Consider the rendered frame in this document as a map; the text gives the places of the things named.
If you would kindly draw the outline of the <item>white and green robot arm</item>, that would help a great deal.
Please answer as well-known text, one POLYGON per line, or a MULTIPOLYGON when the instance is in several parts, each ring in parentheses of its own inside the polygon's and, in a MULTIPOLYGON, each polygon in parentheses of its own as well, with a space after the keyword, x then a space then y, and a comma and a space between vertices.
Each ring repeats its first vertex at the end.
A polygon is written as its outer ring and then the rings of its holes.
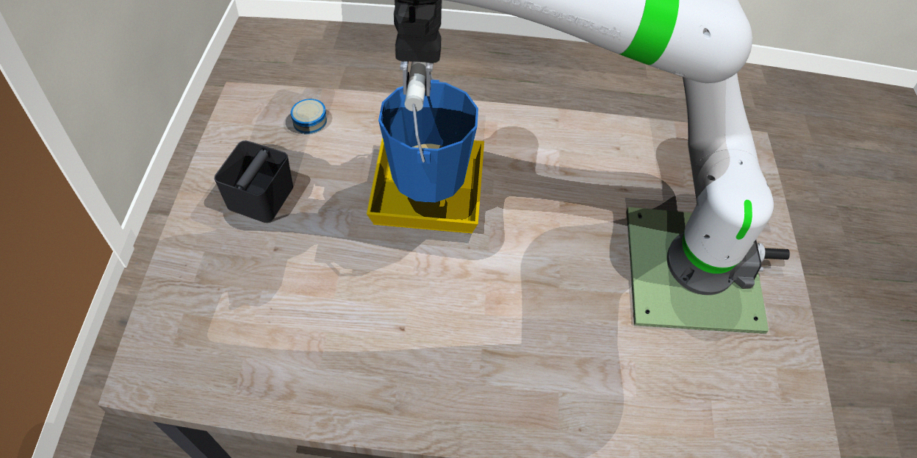
POLYGON ((684 288, 752 288, 764 259, 790 259, 790 249, 757 244, 774 201, 737 79, 753 45, 738 0, 446 1, 544 24, 683 78, 697 205, 669 246, 668 266, 684 288))

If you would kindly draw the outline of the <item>blue bucket with metal handle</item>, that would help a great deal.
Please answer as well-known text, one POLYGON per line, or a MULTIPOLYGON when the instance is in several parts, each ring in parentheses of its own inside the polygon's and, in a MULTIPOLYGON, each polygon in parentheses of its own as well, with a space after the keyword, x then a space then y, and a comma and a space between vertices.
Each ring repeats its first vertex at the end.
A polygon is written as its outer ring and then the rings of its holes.
POLYGON ((432 75, 425 96, 425 67, 411 61, 406 96, 402 86, 382 101, 378 125, 398 191, 415 201, 442 201, 464 184, 478 107, 467 92, 432 75))

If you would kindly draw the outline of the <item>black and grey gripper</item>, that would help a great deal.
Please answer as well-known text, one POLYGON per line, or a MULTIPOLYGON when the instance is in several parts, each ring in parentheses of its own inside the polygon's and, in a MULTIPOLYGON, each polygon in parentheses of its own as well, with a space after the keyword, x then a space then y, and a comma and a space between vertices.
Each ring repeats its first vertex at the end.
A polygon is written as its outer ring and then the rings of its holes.
POLYGON ((409 61, 421 61, 426 62, 425 96, 430 96, 433 64, 440 60, 441 54, 442 37, 439 28, 442 23, 442 0, 395 2, 393 24, 398 32, 395 57, 402 61, 403 95, 406 96, 409 83, 409 61))

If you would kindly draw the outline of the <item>yellow shallow tray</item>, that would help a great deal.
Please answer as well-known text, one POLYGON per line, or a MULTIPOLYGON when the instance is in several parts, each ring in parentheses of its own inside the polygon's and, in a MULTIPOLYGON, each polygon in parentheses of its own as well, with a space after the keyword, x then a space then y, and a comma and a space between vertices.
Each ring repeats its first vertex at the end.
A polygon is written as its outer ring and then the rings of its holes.
POLYGON ((442 201, 415 201, 396 188, 382 140, 367 216, 373 225, 472 234, 478 225, 483 148, 484 141, 474 140, 464 184, 454 196, 442 201))

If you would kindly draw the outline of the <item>round tin with cream lid and blue rim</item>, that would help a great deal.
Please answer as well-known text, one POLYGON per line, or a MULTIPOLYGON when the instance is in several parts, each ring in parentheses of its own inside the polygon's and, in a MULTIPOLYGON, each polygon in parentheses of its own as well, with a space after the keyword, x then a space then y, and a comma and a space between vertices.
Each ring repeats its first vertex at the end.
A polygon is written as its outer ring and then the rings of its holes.
POLYGON ((324 129, 328 119, 326 108, 317 99, 304 99, 292 107, 291 118, 295 129, 302 134, 314 134, 324 129))

